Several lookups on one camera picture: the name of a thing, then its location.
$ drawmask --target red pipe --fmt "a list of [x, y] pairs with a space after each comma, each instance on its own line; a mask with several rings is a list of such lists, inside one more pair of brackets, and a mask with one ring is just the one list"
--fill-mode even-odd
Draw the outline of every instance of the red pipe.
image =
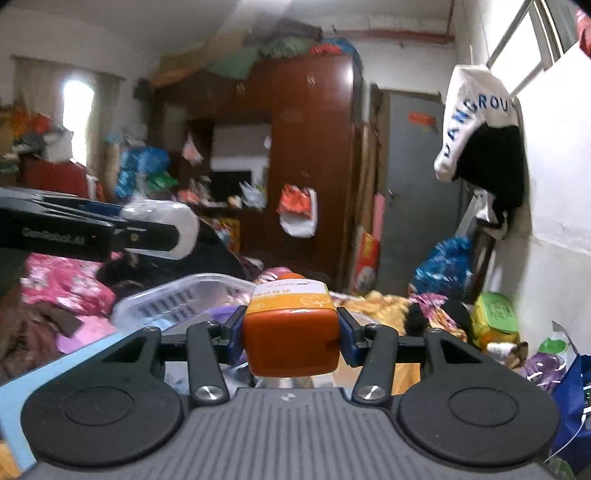
[[453, 8], [455, 6], [456, 0], [452, 0], [452, 3], [449, 4], [449, 17], [447, 17], [447, 30], [445, 31], [445, 35], [449, 35], [449, 29], [452, 26]]
[[379, 28], [371, 30], [339, 30], [337, 33], [339, 37], [345, 37], [351, 40], [406, 40], [434, 43], [437, 45], [453, 43], [456, 39], [449, 33], [415, 32], [411, 30], [389, 30]]

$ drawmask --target curtain rod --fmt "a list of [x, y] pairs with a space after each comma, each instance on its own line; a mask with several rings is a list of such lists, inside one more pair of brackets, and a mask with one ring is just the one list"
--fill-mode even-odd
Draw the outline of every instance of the curtain rod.
[[44, 60], [44, 59], [34, 59], [32, 57], [24, 57], [21, 55], [11, 55], [11, 59], [13, 60], [29, 60], [29, 61], [39, 61], [42, 63], [51, 63], [53, 65], [59, 65], [62, 67], [68, 67], [71, 68], [73, 70], [80, 70], [81, 72], [90, 72], [90, 73], [97, 73], [99, 75], [108, 75], [109, 77], [113, 77], [116, 78], [117, 80], [120, 80], [122, 82], [125, 81], [124, 77], [120, 77], [119, 75], [115, 75], [113, 73], [109, 73], [109, 72], [101, 72], [100, 70], [93, 70], [93, 69], [87, 69], [84, 67], [79, 67], [78, 65], [73, 65], [71, 63], [64, 63], [61, 61], [52, 61], [52, 60]]
[[525, 15], [527, 14], [527, 11], [529, 10], [532, 3], [534, 3], [534, 0], [525, 0], [523, 2], [521, 8], [517, 12], [517, 15], [513, 19], [513, 22], [511, 22], [505, 34], [501, 37], [501, 41], [496, 46], [495, 51], [491, 54], [491, 57], [486, 62], [486, 66], [488, 68], [491, 68], [492, 64], [496, 62], [497, 58], [499, 57], [503, 49], [507, 46], [509, 40], [513, 36], [513, 33], [515, 33], [515, 30], [517, 30], [517, 27], [519, 27], [519, 24], [525, 18]]

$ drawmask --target brown wooden wardrobe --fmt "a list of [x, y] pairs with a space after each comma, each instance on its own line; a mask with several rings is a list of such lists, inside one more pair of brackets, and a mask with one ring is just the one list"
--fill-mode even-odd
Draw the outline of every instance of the brown wooden wardrobe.
[[[170, 151], [171, 174], [186, 187], [191, 177], [210, 171], [216, 124], [271, 123], [272, 147], [267, 208], [244, 209], [241, 254], [265, 267], [285, 265], [341, 288], [349, 256], [352, 210], [358, 183], [356, 127], [361, 123], [362, 78], [350, 56], [298, 57], [262, 61], [248, 80], [198, 72], [155, 93], [149, 142], [166, 147], [165, 111], [183, 107], [183, 135], [193, 134], [204, 161], [192, 167], [180, 151]], [[318, 197], [318, 227], [310, 239], [293, 238], [279, 224], [283, 185], [311, 187]]]

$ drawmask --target metal screw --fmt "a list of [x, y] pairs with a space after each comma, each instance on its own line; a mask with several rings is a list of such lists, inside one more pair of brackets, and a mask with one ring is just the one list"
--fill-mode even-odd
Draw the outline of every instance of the metal screw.
[[380, 400], [386, 396], [386, 392], [377, 385], [365, 385], [357, 390], [357, 395], [364, 400]]
[[223, 397], [223, 390], [215, 385], [204, 385], [195, 391], [195, 396], [203, 401], [216, 401]]

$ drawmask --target gray door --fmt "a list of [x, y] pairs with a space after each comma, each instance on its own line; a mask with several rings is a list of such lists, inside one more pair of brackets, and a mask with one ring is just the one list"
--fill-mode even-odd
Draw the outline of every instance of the gray door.
[[414, 270], [459, 223], [460, 182], [443, 183], [433, 162], [441, 150], [444, 105], [435, 96], [390, 93], [388, 175], [377, 289], [405, 295]]

